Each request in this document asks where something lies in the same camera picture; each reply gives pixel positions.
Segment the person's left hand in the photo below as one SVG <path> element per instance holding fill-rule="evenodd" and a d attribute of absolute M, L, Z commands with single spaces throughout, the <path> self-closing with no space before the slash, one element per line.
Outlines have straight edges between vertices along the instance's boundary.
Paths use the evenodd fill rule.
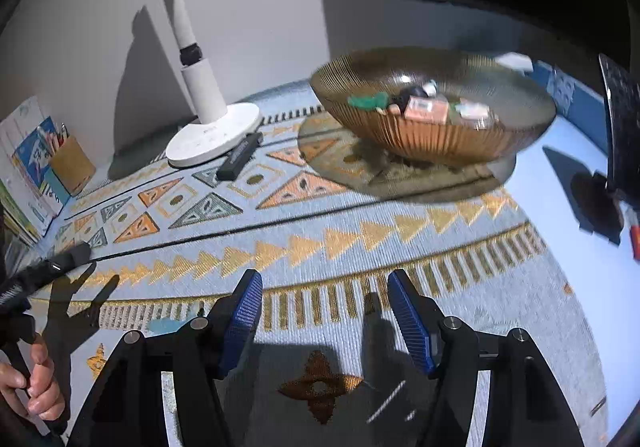
<path fill-rule="evenodd" d="M 1 363 L 1 395 L 22 418 L 57 420 L 65 409 L 65 398 L 54 376 L 54 362 L 39 333 L 30 345 L 30 358 L 34 367 L 28 379 L 9 363 Z"/>

